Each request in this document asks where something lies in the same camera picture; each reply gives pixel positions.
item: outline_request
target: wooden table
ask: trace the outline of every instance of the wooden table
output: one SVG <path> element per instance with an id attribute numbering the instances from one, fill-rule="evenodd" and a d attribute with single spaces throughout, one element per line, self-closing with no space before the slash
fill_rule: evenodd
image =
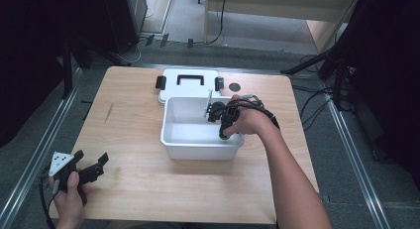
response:
<path id="1" fill-rule="evenodd" d="M 85 168 L 105 152 L 105 173 L 89 184 L 86 218 L 109 220 L 274 223 L 263 144 L 246 136 L 231 161 L 171 160 L 160 142 L 163 106 L 155 89 L 161 69 L 110 67 L 73 152 Z M 220 72 L 223 95 L 253 93 L 275 114 L 284 139 L 312 184 L 318 185 L 286 76 Z"/>

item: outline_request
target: handheld controller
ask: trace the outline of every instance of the handheld controller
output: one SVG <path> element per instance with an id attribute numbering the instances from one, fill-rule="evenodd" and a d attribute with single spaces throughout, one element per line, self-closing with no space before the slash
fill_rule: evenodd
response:
<path id="1" fill-rule="evenodd" d="M 239 107 L 238 106 L 225 106 L 223 102 L 214 102 L 209 112 L 209 122 L 215 122 L 221 120 L 221 126 L 219 129 L 219 137 L 222 140 L 228 140 L 229 137 L 223 134 L 223 131 L 228 127 L 232 126 L 239 118 Z"/>
<path id="2" fill-rule="evenodd" d="M 52 190 L 52 193 L 57 193 L 59 190 L 63 190 L 64 192 L 67 192 L 67 181 L 68 177 L 72 172 L 78 172 L 79 173 L 79 184 L 77 186 L 77 191 L 81 197 L 81 200 L 83 202 L 83 205 L 86 204 L 87 198 L 86 194 L 83 192 L 82 187 L 84 184 L 88 182 L 95 181 L 99 175 L 103 174 L 103 166 L 108 162 L 108 155 L 105 153 L 101 158 L 98 159 L 98 163 L 96 163 L 93 166 L 90 166 L 84 170 L 78 171 L 76 164 L 82 159 L 84 156 L 83 151 L 80 150 L 74 154 L 74 156 L 67 157 L 64 155 L 61 157 L 60 155 L 52 157 L 52 166 L 50 169 L 50 176 L 53 176 L 55 185 Z M 61 166 L 58 172 L 56 169 L 54 170 L 54 166 L 58 165 L 58 162 L 62 161 L 67 163 L 64 163 L 64 166 Z"/>
<path id="3" fill-rule="evenodd" d="M 227 105 L 223 102 L 217 101 L 210 104 L 208 107 L 209 117 L 207 121 L 214 123 L 216 120 L 221 120 L 219 137 L 222 140 L 229 139 L 228 136 L 223 135 L 223 131 L 232 126 L 238 120 L 241 107 L 261 111 L 271 120 L 275 127 L 279 128 L 275 116 L 263 107 L 263 103 L 255 95 L 244 95 L 237 100 L 229 102 Z"/>

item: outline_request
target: person's left hand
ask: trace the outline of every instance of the person's left hand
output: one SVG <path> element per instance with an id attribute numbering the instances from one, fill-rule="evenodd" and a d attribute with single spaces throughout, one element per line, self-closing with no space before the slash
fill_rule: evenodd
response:
<path id="1" fill-rule="evenodd" d="M 72 172 L 67 181 L 67 193 L 60 190 L 53 200 L 58 211 L 57 229 L 80 228 L 84 220 L 83 203 L 77 191 L 78 183 L 79 174 Z"/>

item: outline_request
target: person's right hand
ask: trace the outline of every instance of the person's right hand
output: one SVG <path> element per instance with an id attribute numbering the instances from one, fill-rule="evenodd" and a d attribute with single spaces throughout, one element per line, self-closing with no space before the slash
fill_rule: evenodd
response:
<path id="1" fill-rule="evenodd" d="M 235 94 L 232 96 L 231 101 L 237 100 L 238 98 L 239 95 Z M 235 133 L 242 133 L 249 135 L 257 134 L 260 136 L 266 130 L 272 131 L 272 128 L 276 129 L 265 114 L 255 109 L 242 107 L 238 120 L 234 125 L 225 129 L 223 135 L 230 137 Z"/>
<path id="2" fill-rule="evenodd" d="M 79 174 L 72 172 L 67 181 L 67 192 L 59 191 L 54 198 L 54 204 L 58 211 L 59 228 L 80 228 L 84 220 L 84 208 L 81 197 L 78 194 L 77 186 Z"/>

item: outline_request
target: bin handle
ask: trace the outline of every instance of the bin handle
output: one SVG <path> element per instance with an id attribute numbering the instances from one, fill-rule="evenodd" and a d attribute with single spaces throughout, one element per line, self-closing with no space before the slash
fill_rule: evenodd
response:
<path id="1" fill-rule="evenodd" d="M 181 79 L 182 78 L 188 78 L 188 79 L 199 79 L 200 80 L 200 85 L 204 85 L 204 76 L 203 75 L 179 75 L 177 80 L 176 80 L 176 84 L 179 85 L 181 83 Z"/>

